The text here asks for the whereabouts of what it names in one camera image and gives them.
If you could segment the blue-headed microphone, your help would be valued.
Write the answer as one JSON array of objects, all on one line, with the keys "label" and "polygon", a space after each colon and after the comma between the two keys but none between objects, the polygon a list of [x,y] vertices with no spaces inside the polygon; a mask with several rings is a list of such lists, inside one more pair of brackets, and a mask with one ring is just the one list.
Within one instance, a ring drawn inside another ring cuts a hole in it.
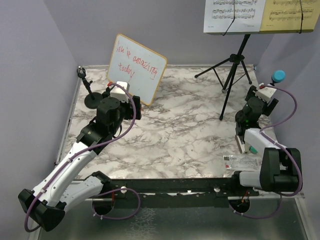
[{"label": "blue-headed microphone", "polygon": [[276,70],[271,75],[271,85],[274,86],[275,84],[281,83],[286,78],[286,73],[283,70]]}]

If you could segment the black microphone stand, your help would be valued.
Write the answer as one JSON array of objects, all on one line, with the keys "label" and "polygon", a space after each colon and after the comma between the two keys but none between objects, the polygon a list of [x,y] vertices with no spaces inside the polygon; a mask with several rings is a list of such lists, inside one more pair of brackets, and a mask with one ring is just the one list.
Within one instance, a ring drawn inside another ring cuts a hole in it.
[{"label": "black microphone stand", "polygon": [[92,92],[91,84],[93,81],[87,81],[86,79],[86,70],[84,67],[79,66],[76,70],[77,76],[81,79],[83,85],[85,86],[86,90],[88,91],[88,95],[84,99],[84,104],[89,109],[96,109],[100,104],[103,96],[99,92]]}]

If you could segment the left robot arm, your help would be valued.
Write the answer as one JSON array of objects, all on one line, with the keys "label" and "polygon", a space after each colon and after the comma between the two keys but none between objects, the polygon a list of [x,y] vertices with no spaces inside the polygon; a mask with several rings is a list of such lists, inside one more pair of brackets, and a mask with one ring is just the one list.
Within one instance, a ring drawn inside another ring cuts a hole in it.
[{"label": "left robot arm", "polygon": [[77,186],[71,186],[71,183],[107,145],[124,137],[140,119],[140,97],[104,97],[97,106],[95,117],[80,131],[64,159],[33,189],[23,189],[18,194],[25,212],[25,231],[31,233],[42,228],[49,232],[78,203],[89,197],[103,198],[120,192],[121,188],[113,188],[110,178],[100,171],[92,173]]}]

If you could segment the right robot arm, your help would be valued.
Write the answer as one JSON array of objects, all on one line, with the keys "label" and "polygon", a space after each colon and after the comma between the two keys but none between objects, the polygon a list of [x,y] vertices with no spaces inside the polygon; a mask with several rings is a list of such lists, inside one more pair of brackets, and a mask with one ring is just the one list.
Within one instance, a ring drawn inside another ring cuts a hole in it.
[{"label": "right robot arm", "polygon": [[235,115],[236,141],[241,153],[251,148],[262,157],[260,170],[240,171],[229,189],[240,196],[248,187],[282,196],[296,195],[303,185],[301,154],[296,148],[288,148],[272,139],[259,125],[262,115],[269,116],[278,100],[273,97],[277,87],[272,84],[251,86],[245,97],[245,105]]}]

